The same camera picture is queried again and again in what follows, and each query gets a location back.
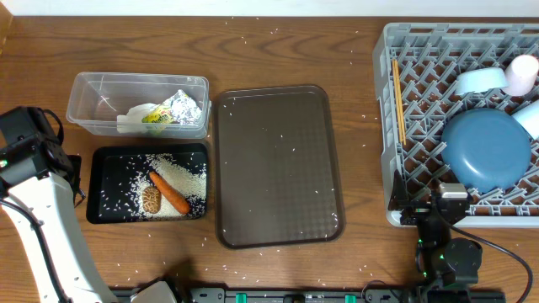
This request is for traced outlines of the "brown food scrap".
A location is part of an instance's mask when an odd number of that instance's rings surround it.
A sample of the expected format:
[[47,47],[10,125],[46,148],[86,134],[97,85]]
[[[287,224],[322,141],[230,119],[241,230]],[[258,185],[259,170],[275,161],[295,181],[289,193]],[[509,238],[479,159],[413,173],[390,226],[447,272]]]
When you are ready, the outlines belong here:
[[142,208],[151,214],[157,214],[161,209],[162,195],[153,186],[146,187],[141,193]]

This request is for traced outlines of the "light blue bowl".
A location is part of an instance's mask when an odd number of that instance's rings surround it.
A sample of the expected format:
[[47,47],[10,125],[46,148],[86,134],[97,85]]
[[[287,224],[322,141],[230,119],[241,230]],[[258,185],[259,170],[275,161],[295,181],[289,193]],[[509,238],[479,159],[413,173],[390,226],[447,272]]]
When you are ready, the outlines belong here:
[[506,88],[508,82],[499,67],[476,69],[460,74],[456,79],[456,95],[483,93],[494,88]]

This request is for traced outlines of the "light blue plastic cup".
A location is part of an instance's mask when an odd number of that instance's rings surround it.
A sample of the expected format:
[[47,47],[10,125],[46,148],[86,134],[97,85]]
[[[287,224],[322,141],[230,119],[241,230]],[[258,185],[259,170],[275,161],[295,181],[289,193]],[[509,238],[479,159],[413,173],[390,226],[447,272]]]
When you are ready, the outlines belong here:
[[523,127],[533,140],[539,137],[539,103],[535,101],[532,104],[520,109],[512,117]]

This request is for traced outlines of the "dark blue plate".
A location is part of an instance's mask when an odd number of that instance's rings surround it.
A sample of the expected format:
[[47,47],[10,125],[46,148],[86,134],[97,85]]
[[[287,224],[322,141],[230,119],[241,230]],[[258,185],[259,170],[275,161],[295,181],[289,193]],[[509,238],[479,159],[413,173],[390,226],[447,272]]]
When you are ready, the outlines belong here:
[[470,109],[451,119],[441,141],[444,164],[459,183],[486,193],[506,190],[527,172],[531,140],[519,122],[497,109]]

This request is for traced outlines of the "white paper napkin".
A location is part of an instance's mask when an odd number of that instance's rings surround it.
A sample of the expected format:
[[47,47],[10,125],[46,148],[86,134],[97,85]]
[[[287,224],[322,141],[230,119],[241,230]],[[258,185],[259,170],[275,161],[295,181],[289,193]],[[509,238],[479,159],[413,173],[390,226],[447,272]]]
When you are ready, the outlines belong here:
[[116,129],[120,134],[144,134],[147,128],[142,119],[148,116],[155,108],[156,104],[140,104],[128,110],[126,115],[116,117]]

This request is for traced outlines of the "foil snack wrapper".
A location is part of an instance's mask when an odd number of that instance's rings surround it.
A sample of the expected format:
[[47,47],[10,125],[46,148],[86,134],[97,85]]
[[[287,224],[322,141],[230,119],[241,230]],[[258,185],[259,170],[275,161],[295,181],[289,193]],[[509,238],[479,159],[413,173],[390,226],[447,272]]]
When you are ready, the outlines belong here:
[[147,115],[141,122],[152,124],[148,130],[157,135],[165,130],[177,130],[180,126],[196,126],[201,119],[202,109],[184,90],[179,89]]

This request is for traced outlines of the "white plastic cup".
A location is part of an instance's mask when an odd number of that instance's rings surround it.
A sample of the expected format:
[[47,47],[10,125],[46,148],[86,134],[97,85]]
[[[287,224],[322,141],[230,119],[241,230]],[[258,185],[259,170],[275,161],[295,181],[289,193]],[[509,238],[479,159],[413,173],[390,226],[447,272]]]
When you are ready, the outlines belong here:
[[517,56],[504,72],[507,86],[503,91],[510,96],[526,95],[533,89],[537,73],[538,60],[534,56]]

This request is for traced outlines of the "orange carrot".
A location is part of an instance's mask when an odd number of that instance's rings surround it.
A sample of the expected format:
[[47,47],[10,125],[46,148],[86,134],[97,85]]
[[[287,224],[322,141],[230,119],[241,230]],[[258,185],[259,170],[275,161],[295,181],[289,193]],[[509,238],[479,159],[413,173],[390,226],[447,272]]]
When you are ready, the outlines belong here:
[[157,190],[162,196],[182,215],[190,212],[190,206],[187,200],[173,188],[163,177],[155,172],[149,173],[149,177],[155,184]]

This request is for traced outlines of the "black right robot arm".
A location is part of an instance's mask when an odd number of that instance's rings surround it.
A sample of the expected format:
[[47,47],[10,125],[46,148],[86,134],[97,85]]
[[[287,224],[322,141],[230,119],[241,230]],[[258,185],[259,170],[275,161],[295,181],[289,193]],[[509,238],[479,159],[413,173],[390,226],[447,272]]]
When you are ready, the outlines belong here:
[[400,172],[393,176],[389,210],[400,212],[402,226],[415,226],[419,239],[415,262],[424,281],[404,291],[401,302],[470,302],[469,286],[478,282],[481,245],[453,237],[451,228],[462,220],[471,196],[460,183],[440,183],[430,200],[408,197]]

